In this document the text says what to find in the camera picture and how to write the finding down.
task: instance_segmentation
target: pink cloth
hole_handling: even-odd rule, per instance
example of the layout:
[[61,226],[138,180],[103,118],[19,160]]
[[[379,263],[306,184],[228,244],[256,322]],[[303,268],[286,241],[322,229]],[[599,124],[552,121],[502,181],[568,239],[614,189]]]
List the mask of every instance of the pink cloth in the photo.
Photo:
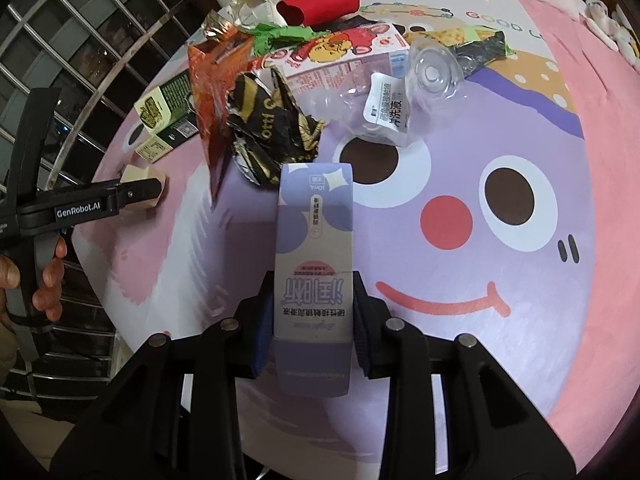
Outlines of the pink cloth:
[[539,0],[520,2],[574,99],[593,181],[596,263],[590,311],[574,368],[550,416],[583,468],[640,384],[640,76],[584,22]]

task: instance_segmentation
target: table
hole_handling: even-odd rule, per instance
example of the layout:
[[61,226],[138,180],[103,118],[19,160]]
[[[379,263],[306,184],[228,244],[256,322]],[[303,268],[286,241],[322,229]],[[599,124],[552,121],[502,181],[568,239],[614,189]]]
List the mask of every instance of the table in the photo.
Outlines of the table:
[[[505,31],[516,55],[474,77],[465,114],[454,127],[405,150],[391,149],[385,155],[391,176],[356,185],[354,266],[371,294],[424,332],[447,338],[475,333],[561,438],[579,442],[570,450],[582,466],[608,433],[582,434],[576,425],[555,424],[561,414],[554,408],[561,398],[566,406],[580,389],[572,368],[594,353],[583,328],[588,316],[606,306],[590,304],[590,172],[580,123],[553,55],[511,0],[361,1],[364,16],[401,25],[405,33],[493,25]],[[152,85],[183,70],[185,56],[178,51]],[[132,111],[96,180],[113,178],[130,161],[139,128]],[[319,160],[344,160],[350,140],[348,132],[329,126]],[[96,294],[134,349],[152,333],[193,335],[231,316],[273,268],[275,193],[256,189],[232,168],[212,208],[197,139],[157,167],[170,179],[156,210],[86,224],[74,235]],[[501,168],[512,172],[496,173]],[[494,184],[487,183],[493,175],[498,179],[492,182],[506,178],[526,190],[513,172],[524,176],[532,202],[515,213],[500,211],[486,191]],[[527,207],[526,221],[509,220]],[[590,402],[580,408],[600,412],[609,387],[591,386]],[[434,388],[437,397],[437,380]],[[387,389],[386,381],[366,381],[354,370],[346,397],[285,396],[270,362],[255,383],[238,381],[244,450],[296,480],[376,478]],[[625,408],[612,410],[598,430],[616,424]],[[440,436],[442,413],[437,402]],[[439,438],[439,470],[446,468],[443,444]]]

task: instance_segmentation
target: human hand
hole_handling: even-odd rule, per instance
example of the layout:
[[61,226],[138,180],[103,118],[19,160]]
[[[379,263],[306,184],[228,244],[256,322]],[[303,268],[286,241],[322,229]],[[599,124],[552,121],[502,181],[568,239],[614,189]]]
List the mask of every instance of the human hand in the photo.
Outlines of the human hand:
[[[44,312],[47,319],[57,321],[62,316],[62,278],[65,275],[65,265],[62,258],[66,256],[66,243],[61,237],[56,245],[56,254],[53,260],[42,271],[44,286],[33,294],[33,306],[36,310]],[[6,312],[5,289],[17,288],[20,285],[20,270],[6,256],[0,256],[0,322],[11,328],[11,320]]]

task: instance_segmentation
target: red smile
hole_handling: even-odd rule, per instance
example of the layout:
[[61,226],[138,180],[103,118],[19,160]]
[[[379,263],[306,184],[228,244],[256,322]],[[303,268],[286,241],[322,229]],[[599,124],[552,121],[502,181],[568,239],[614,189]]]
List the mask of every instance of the red smile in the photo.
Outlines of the red smile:
[[486,296],[471,301],[461,301],[459,303],[438,303],[436,301],[424,301],[412,298],[384,282],[377,282],[378,290],[394,303],[405,308],[421,312],[423,314],[433,314],[434,316],[460,316],[461,314],[471,314],[486,308],[493,307],[502,317],[511,314],[511,308],[498,294],[494,282],[486,284]]

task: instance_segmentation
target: purple and white box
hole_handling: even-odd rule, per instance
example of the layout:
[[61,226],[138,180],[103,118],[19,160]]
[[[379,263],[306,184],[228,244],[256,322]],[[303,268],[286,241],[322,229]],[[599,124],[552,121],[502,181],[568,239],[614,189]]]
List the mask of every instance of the purple and white box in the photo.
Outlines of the purple and white box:
[[350,164],[286,164],[280,177],[274,350],[283,391],[349,391],[353,344]]

